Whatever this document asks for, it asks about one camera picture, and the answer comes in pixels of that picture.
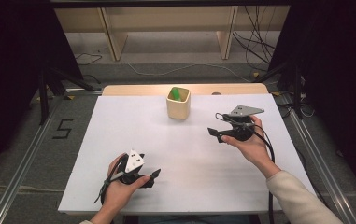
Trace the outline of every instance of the floor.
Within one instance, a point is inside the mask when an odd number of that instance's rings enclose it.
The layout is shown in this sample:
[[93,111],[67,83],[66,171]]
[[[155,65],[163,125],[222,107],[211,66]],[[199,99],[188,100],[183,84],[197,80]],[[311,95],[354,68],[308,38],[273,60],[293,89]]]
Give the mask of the floor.
[[[250,37],[250,32],[240,32],[241,36]],[[179,33],[132,33],[124,47],[121,60],[112,62],[105,37],[102,34],[66,34],[74,51],[83,75],[104,74],[110,69],[119,69],[120,79],[113,83],[129,82],[130,76],[164,76],[181,77],[185,74],[200,73],[218,66],[221,72],[230,77],[239,78],[241,82],[254,79],[256,73],[266,68],[253,54],[247,54],[239,43],[233,39],[230,57],[223,60],[219,53],[216,35],[213,32],[179,32]],[[267,43],[275,46],[278,32],[263,33]],[[251,44],[250,48],[264,57],[260,45]],[[106,85],[109,77],[97,76]],[[85,77],[88,82],[96,82]],[[270,78],[264,84],[270,92],[278,91],[278,76]],[[289,94],[276,97],[277,104],[287,104]],[[71,217],[57,212],[59,201],[64,192],[66,179],[69,177],[79,151],[80,139],[85,134],[86,125],[91,118],[91,109],[96,102],[96,95],[77,95],[74,100],[52,98],[51,111],[54,117],[47,128],[39,128],[39,102],[37,96],[31,103],[16,135],[11,139],[9,150],[0,155],[0,223],[79,223],[91,216]],[[338,156],[333,140],[320,118],[312,113],[312,108],[304,107],[305,118],[297,119],[293,112],[285,107],[280,108],[281,116],[286,116],[285,124],[293,143],[297,146],[306,161],[308,176],[319,190],[319,196],[329,204],[331,210],[345,220],[356,223],[356,178],[344,161]],[[73,119],[74,132],[70,140],[56,140],[59,122],[62,119]],[[267,215],[260,214],[262,223],[268,223]],[[276,213],[276,223],[287,223],[283,213]],[[122,223],[122,216],[116,224]]]

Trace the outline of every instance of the beige sleeve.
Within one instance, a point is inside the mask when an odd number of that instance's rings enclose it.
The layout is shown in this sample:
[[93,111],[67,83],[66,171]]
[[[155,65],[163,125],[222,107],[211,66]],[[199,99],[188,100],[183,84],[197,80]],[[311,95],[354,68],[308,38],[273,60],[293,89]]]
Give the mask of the beige sleeve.
[[342,223],[300,180],[286,171],[268,178],[267,187],[292,224]]

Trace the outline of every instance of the human hand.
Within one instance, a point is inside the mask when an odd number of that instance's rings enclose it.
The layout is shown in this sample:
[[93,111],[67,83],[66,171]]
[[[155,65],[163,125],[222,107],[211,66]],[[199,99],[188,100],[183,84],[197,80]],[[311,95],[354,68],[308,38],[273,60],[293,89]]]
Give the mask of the human hand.
[[[116,158],[109,166],[107,171],[107,176],[110,175],[113,167],[118,162],[119,158],[125,154],[121,154]],[[110,183],[107,188],[106,196],[101,210],[91,219],[91,222],[94,224],[109,224],[113,220],[119,211],[128,204],[132,194],[145,185],[150,180],[149,175],[144,175],[138,178],[134,183],[130,185],[125,185],[120,180],[116,180]]]
[[[260,128],[263,127],[262,121],[253,115],[250,116],[250,118],[255,124],[254,131],[261,137],[264,137],[263,130]],[[280,169],[271,161],[267,153],[267,148],[265,147],[265,142],[256,134],[244,142],[227,135],[222,136],[221,140],[228,145],[238,148],[242,155],[257,166],[266,178],[280,171]]]

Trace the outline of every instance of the white tabletop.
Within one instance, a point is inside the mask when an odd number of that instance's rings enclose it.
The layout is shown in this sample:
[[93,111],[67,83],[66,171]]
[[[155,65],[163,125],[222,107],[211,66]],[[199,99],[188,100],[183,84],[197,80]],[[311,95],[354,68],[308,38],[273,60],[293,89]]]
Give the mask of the white tabletop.
[[[59,211],[95,213],[93,203],[111,161],[131,148],[144,153],[140,174],[161,168],[151,189],[137,190],[121,210],[126,215],[248,214],[268,209],[265,178],[234,147],[219,144],[207,128],[229,130],[215,119],[237,105],[265,110],[257,115],[270,137],[276,164],[314,193],[270,94],[193,95],[189,117],[170,119],[165,96],[101,96],[83,139]],[[280,210],[274,200],[275,210]]]

